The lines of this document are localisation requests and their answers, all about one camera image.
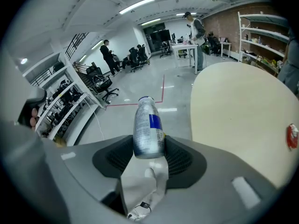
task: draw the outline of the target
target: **black cap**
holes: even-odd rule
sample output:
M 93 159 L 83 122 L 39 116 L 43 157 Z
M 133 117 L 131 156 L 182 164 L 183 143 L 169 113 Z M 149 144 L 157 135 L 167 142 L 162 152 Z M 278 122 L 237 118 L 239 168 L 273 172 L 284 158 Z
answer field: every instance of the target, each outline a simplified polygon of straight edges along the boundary
M 189 12 L 185 12 L 183 18 L 186 18 L 186 17 L 189 16 L 189 15 L 191 15 L 191 13 L 189 13 Z

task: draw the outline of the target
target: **white desk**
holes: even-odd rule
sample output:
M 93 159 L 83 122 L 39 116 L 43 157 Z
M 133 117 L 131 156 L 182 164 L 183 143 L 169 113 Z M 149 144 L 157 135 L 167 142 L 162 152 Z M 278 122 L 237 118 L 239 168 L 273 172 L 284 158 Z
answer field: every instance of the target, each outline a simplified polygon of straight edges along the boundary
M 221 57 L 222 57 L 222 54 L 223 54 L 223 45 L 228 45 L 228 57 L 230 56 L 230 45 L 231 43 L 229 42 L 220 42 L 221 44 Z
M 286 143 L 286 128 L 299 127 L 298 110 L 297 98 L 274 76 L 243 63 L 217 63 L 193 83 L 192 140 L 237 155 L 279 188 L 299 159 L 299 148 Z
M 189 56 L 189 65 L 191 66 L 191 55 L 190 55 L 190 49 L 194 49 L 195 50 L 195 72 L 194 74 L 197 74 L 197 47 L 198 45 L 194 44 L 194 45 L 173 45 L 172 46 L 172 50 L 174 53 L 174 56 L 176 57 L 176 60 L 178 60 L 178 50 L 187 50 L 188 51 L 188 56 Z

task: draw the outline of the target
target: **round light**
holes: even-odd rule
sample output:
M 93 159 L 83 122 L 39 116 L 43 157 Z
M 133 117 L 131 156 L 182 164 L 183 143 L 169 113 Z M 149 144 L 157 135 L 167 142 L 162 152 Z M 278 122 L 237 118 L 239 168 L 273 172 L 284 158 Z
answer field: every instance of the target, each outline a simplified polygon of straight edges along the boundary
M 24 58 L 24 59 L 21 60 L 22 65 L 25 64 L 26 62 L 27 62 L 27 58 Z

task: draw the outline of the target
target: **standing person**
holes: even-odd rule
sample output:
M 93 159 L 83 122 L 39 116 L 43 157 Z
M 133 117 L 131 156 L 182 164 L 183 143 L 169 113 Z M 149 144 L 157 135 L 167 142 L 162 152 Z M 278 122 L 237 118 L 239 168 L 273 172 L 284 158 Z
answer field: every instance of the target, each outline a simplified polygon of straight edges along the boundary
M 290 40 L 285 48 L 285 56 L 282 60 L 283 67 L 277 78 L 297 95 L 297 84 L 299 83 L 299 43 L 291 28 L 289 37 Z
M 204 56 L 202 54 L 200 46 L 205 43 L 205 39 L 203 35 L 206 33 L 204 27 L 201 22 L 193 18 L 191 13 L 186 12 L 184 14 L 184 18 L 186 18 L 191 24 L 191 38 L 193 39 L 193 43 L 197 44 L 197 72 L 201 72 L 203 70 L 202 64 L 204 62 Z
M 106 61 L 107 65 L 110 68 L 111 74 L 114 76 L 115 75 L 114 69 L 116 69 L 117 72 L 120 71 L 120 69 L 115 64 L 115 61 L 112 56 L 112 51 L 109 50 L 107 46 L 109 46 L 109 41 L 105 40 L 104 45 L 101 45 L 100 51 L 103 54 L 104 60 Z

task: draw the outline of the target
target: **floor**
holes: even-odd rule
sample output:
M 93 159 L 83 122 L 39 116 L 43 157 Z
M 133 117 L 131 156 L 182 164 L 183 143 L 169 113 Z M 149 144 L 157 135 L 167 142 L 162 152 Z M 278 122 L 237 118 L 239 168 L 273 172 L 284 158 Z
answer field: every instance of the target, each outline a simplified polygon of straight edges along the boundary
M 230 58 L 205 56 L 204 65 L 234 61 Z M 142 70 L 130 72 L 127 67 L 112 78 L 111 88 L 119 88 L 119 96 L 110 96 L 111 104 L 106 111 L 98 108 L 96 115 L 105 139 L 133 133 L 138 99 L 151 96 L 156 102 L 163 131 L 170 136 L 192 139 L 190 122 L 190 96 L 196 78 L 188 58 L 175 60 L 174 55 L 150 58 L 150 65 Z M 77 140 L 78 145 L 103 140 L 96 118 L 90 118 Z M 145 170 L 152 168 L 155 178 L 146 178 Z M 132 157 L 121 176 L 124 200 L 132 215 L 130 219 L 141 220 L 149 214 L 149 209 L 136 207 L 141 202 L 149 203 L 151 210 L 165 194 L 168 180 L 168 164 L 164 157 L 140 160 Z

